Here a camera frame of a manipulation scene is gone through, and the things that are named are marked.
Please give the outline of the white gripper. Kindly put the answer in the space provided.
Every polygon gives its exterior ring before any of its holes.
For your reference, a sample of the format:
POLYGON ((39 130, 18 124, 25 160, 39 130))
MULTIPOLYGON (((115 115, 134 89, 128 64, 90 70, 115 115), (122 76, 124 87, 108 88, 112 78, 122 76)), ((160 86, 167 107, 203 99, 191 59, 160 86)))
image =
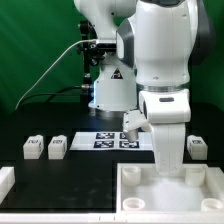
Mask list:
POLYGON ((186 128, 191 119, 189 90, 139 93, 139 108, 151 132, 156 169, 178 172, 183 163, 186 128))

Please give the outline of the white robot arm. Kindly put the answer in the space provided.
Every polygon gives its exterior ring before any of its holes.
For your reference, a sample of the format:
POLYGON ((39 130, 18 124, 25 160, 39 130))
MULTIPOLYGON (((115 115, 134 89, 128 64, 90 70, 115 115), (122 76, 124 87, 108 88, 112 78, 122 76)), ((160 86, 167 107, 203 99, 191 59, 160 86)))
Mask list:
POLYGON ((190 121, 188 65, 207 55, 211 23, 203 0, 74 0, 96 32, 100 63, 90 109, 121 114, 134 142, 149 132, 157 170, 182 167, 190 121))

